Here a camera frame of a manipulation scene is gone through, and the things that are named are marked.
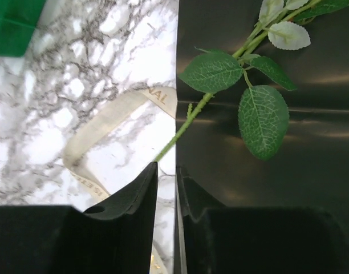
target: marble surface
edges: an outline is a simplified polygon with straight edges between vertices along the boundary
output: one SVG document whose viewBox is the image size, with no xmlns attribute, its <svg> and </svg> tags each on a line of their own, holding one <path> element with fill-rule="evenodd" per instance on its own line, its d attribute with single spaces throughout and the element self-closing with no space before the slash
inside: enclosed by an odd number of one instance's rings
<svg viewBox="0 0 349 274">
<path fill-rule="evenodd" d="M 96 203 L 63 167 L 62 149 L 108 100 L 175 86 L 178 0 L 48 0 L 24 58 L 0 58 L 0 204 Z M 146 103 L 97 144 L 86 166 L 111 193 L 173 136 Z M 154 243 L 172 268 L 175 150 L 160 163 Z"/>
</svg>

